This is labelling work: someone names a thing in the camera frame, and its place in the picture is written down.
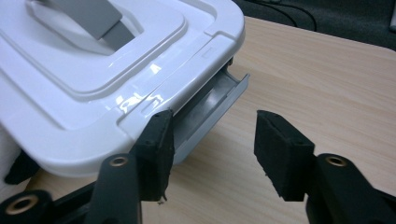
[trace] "container lid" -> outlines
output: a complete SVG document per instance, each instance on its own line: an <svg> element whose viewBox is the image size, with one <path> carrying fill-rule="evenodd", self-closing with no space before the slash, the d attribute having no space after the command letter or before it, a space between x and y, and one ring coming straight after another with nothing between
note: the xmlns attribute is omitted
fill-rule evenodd
<svg viewBox="0 0 396 224"><path fill-rule="evenodd" d="M0 0L0 122L57 175L94 174L128 151L153 114L177 112L244 39L230 0L109 3L134 37L116 50L51 1Z"/></svg>

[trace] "dark background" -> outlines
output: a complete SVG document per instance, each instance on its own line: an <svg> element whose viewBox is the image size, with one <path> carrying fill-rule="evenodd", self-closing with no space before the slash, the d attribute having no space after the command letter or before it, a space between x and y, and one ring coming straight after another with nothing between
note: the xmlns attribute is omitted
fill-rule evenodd
<svg viewBox="0 0 396 224"><path fill-rule="evenodd" d="M245 16L293 25L288 17L272 8L246 0L233 1L241 7ZM310 12L317 22L319 33L396 50L396 34L389 30L395 0L281 0L280 4L301 7ZM290 15L299 28L313 31L312 20L302 11L270 6Z"/></svg>

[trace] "black cable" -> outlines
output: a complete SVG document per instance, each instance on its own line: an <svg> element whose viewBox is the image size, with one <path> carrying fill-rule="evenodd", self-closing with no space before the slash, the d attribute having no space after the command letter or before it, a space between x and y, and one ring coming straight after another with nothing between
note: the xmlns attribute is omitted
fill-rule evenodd
<svg viewBox="0 0 396 224"><path fill-rule="evenodd" d="M276 7L273 7L273 6L269 6L267 3L264 3L264 2L262 2L262 1L256 1L256 0L246 0L246 1L251 2L251 3L254 3L254 4L259 4L259 5L264 6L264 7L269 7L269 8L271 8L272 10L275 10L275 11L277 11L277 12L283 14L284 16L286 16L286 17L293 23L293 26L294 26L294 27L297 27L297 28L298 28L297 22L296 22L288 13L286 13L286 12L280 10L279 8L276 8Z"/></svg>
<svg viewBox="0 0 396 224"><path fill-rule="evenodd" d="M315 20L315 17L306 9L302 8L302 7L297 7L297 6L293 6L293 5L289 5L289 4L282 4L282 3L266 3L269 5L276 5L276 6L280 6L280 7L291 7L297 10L302 11L303 13L305 13L309 18L311 18L312 22L314 23L314 31L316 32L318 27L317 27L317 20Z"/></svg>
<svg viewBox="0 0 396 224"><path fill-rule="evenodd" d="M289 4L282 4L282 3L264 2L262 0L261 1L260 0L246 0L246 1L252 2L252 3L256 3L256 4L259 4L259 5L262 5L262 6L265 5L266 7L270 7L268 5L272 5L272 6L280 6L280 7L291 7L291 8L300 10L303 13L305 13L312 20L312 22L314 23L314 31L316 32L318 30L317 20L315 19L315 17L309 11L307 11L306 9L304 9L302 7L297 7L297 6L293 6L293 5L289 5ZM286 12L281 11L281 10L276 10L276 11L278 11L278 12L282 13L283 15L285 15L286 17L288 17L293 22L293 24L295 24L294 26L298 27L296 25L296 22Z"/></svg>

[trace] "metal grommet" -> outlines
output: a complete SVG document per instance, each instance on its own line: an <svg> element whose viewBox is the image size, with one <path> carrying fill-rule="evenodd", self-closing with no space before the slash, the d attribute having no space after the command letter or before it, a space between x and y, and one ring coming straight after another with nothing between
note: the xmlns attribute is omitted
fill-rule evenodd
<svg viewBox="0 0 396 224"><path fill-rule="evenodd" d="M334 165L334 166L340 166L340 167L347 166L346 161L344 161L341 158L334 157L334 156L326 157L326 162L328 162L329 164Z"/></svg>
<svg viewBox="0 0 396 224"><path fill-rule="evenodd" d="M38 198L34 194L20 197L12 202L6 209L8 215L17 215L31 209L38 203Z"/></svg>
<svg viewBox="0 0 396 224"><path fill-rule="evenodd" d="M110 161L111 166L122 166L128 162L128 158L126 157L116 157Z"/></svg>

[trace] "light wood surface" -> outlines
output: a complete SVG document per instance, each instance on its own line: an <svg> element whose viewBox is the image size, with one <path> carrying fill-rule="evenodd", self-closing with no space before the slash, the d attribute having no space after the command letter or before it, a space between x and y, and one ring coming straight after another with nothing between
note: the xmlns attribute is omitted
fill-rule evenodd
<svg viewBox="0 0 396 224"><path fill-rule="evenodd" d="M282 115L316 144L347 157L396 195L396 52L246 18L229 71L249 87L199 146L172 169L168 202L143 203L144 223L308 223L285 203L253 154L256 110ZM41 172L29 189L53 197L94 178Z"/></svg>

